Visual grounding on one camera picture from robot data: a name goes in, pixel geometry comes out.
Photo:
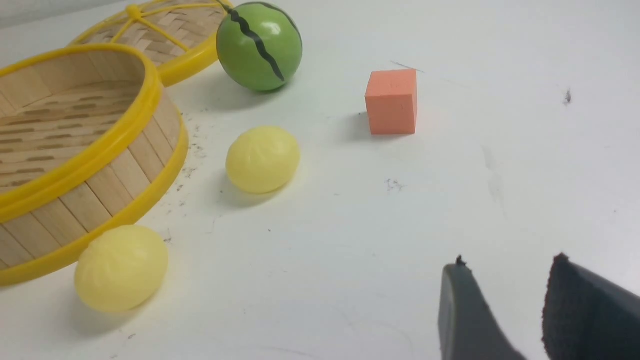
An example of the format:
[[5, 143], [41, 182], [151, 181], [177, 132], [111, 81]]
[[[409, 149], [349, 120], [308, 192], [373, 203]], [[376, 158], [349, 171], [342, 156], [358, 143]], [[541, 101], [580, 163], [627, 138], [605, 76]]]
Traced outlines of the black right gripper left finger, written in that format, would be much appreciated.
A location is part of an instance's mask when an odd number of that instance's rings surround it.
[[461, 255], [442, 269], [438, 309], [443, 360], [524, 360], [510, 343]]

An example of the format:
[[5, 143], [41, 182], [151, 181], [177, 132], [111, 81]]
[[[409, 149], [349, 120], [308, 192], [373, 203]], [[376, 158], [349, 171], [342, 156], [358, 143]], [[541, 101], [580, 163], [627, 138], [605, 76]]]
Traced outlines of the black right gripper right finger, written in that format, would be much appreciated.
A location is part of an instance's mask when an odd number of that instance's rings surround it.
[[556, 255], [542, 310], [542, 343], [551, 360], [637, 360], [637, 294]]

